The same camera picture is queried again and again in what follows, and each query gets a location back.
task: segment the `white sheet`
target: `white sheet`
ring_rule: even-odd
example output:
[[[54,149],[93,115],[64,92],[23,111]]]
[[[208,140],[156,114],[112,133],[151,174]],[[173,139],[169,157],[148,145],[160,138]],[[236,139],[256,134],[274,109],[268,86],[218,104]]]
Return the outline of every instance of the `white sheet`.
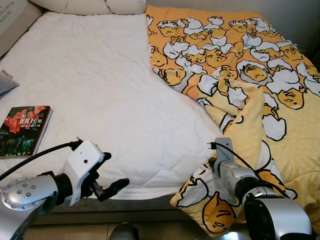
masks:
[[[49,105],[53,114],[39,151],[91,140],[112,159],[99,170],[107,187],[128,177],[114,199],[177,191],[211,156],[220,137],[204,109],[156,76],[149,64],[145,16],[76,16],[48,12],[0,61],[20,86],[0,97],[0,121],[11,107]],[[71,150],[39,158],[0,183],[58,173]],[[0,173],[21,159],[0,159]]]

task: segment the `black cable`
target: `black cable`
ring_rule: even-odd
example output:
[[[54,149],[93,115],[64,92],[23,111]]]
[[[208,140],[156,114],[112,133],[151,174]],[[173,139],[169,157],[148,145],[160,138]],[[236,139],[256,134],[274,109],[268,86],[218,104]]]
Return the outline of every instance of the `black cable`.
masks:
[[[15,165],[14,167],[10,168],[8,171],[6,171],[5,173],[3,173],[2,175],[0,175],[0,181],[2,181],[3,179],[5,179],[7,176],[9,176],[10,174],[12,174],[14,171],[18,170],[19,168],[21,168],[22,166],[30,163],[31,161],[45,155],[45,154],[48,154],[48,153],[51,153],[53,151],[56,151],[58,149],[63,149],[65,147],[71,147],[71,148],[74,148],[76,146],[76,144],[81,144],[80,143],[81,140],[79,141],[71,141],[71,142],[68,142],[68,143],[64,143],[64,144],[61,144],[61,145],[58,145],[58,146],[54,146],[54,147],[51,147],[47,150],[44,150],[44,151],[41,151],[29,158],[27,158],[26,160],[18,163],[17,165]]]
[[[259,180],[264,181],[264,180],[259,176],[259,174],[257,174],[256,170],[254,170],[254,169],[249,165],[249,163],[247,163],[242,157],[240,157],[238,154],[236,154],[236,153],[235,153],[234,151],[232,151],[230,148],[228,148],[227,146],[222,145],[221,143],[218,143],[218,142],[211,142],[211,143],[210,143],[211,149],[217,149],[217,148],[214,148],[214,145],[218,145],[218,146],[220,146],[220,147],[228,150],[230,153],[232,153],[234,156],[236,156],[244,165],[246,165],[249,169],[251,169],[251,170],[254,172],[255,176],[256,176]],[[268,183],[271,184],[273,188],[277,189],[277,190],[279,191],[279,193],[281,193],[284,197],[286,197],[286,198],[288,198],[288,199],[290,198],[283,190],[281,190],[280,187],[278,187],[277,185],[275,185],[275,184],[273,184],[273,183],[271,183],[271,182],[268,182]]]

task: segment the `cartoon egg print blanket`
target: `cartoon egg print blanket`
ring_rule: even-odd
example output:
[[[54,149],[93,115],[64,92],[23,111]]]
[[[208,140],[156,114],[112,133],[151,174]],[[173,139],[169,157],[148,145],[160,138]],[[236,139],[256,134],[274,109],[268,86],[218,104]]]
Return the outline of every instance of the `cartoon egg print blanket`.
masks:
[[[312,63],[254,12],[149,5],[146,22],[155,74],[197,101],[234,151],[297,201],[319,232],[320,74]],[[208,162],[199,167],[171,204],[217,237],[241,206]]]

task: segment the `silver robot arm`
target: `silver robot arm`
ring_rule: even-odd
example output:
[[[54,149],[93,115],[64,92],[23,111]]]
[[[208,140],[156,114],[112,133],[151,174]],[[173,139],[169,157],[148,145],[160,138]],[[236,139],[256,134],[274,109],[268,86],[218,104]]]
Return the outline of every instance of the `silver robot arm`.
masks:
[[[55,206],[63,203],[73,206],[93,193],[101,202],[116,195],[129,184],[128,178],[112,183],[107,189],[96,182],[97,169],[110,158],[110,153],[103,153],[91,141],[81,140],[67,158],[63,173],[45,172],[10,182],[0,194],[0,239],[23,239],[27,227]]]
[[[210,145],[217,153],[210,165],[230,194],[242,204],[252,240],[313,239],[310,220],[302,207],[276,193],[273,185],[258,177],[251,168],[237,164],[230,138],[216,138]]]

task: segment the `red book cover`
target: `red book cover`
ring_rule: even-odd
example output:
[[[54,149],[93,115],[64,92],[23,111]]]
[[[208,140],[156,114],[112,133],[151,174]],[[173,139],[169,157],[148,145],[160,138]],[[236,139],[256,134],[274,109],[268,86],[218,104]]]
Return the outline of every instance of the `red book cover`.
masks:
[[[24,158],[34,155],[51,114],[50,106],[11,108],[0,128],[0,158]]]

